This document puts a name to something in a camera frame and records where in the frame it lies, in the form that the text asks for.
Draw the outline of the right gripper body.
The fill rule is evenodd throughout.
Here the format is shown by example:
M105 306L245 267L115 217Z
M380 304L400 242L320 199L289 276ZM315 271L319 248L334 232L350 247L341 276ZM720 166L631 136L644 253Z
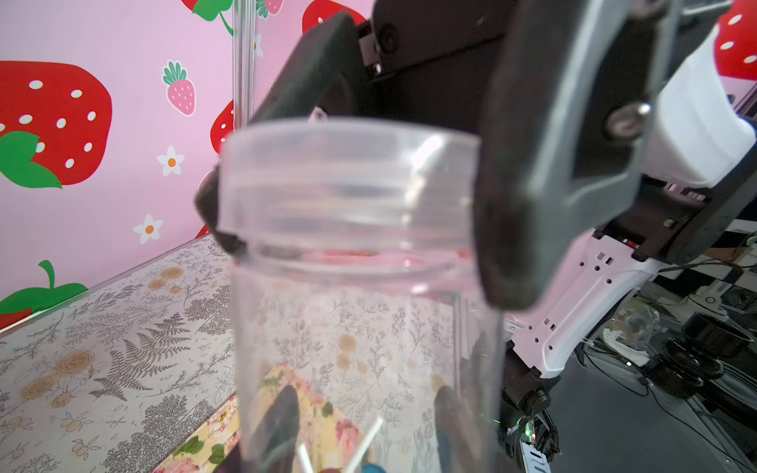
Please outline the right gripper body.
M358 27L369 76L361 117L478 134L518 1L377 1Z

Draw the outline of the clear candy jar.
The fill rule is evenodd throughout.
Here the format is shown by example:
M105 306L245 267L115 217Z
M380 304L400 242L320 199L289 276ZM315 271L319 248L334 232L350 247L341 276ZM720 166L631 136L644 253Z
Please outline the clear candy jar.
M476 472L510 472L498 435L505 333L478 281L368 281L232 268L237 396L288 365L364 433L342 472L442 472L434 400L449 386L477 433Z

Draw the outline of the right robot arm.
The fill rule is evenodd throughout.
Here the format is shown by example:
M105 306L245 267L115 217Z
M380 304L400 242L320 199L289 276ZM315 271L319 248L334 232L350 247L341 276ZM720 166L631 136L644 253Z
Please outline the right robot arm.
M246 472L522 472L522 433L635 290L756 189L731 1L378 1L316 19L195 204L230 254Z

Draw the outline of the translucent jar lid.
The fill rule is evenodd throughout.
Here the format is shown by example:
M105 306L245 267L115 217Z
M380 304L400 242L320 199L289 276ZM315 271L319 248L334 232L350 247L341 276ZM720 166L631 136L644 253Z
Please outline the translucent jar lid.
M231 135L219 169L233 268L368 281L478 277L479 139L377 119L284 119Z

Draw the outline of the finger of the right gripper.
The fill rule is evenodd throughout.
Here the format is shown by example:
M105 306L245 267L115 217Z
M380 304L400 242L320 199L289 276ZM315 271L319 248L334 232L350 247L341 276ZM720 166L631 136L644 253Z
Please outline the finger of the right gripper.
M358 26L346 12L339 12L297 43L268 95L246 125L284 118L308 118L332 87L339 86L347 110L367 109L367 72L359 45ZM231 151L227 142L221 163L195 196L195 207L210 234L230 256L244 254L246 244L219 230L222 163Z
M482 103L473 234L488 304L536 304L573 240L634 203L676 1L521 1Z

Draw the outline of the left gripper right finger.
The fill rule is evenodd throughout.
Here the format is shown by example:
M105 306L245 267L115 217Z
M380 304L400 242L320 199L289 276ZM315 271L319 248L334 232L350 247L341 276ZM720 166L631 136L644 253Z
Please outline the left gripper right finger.
M477 433L471 414L449 386L437 391L434 413L441 471L476 472Z

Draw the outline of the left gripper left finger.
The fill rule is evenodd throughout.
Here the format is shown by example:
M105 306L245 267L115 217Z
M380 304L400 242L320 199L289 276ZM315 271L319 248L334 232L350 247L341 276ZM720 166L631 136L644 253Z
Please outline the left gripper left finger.
M297 390L285 386L266 410L248 443L248 472L293 471L300 431Z

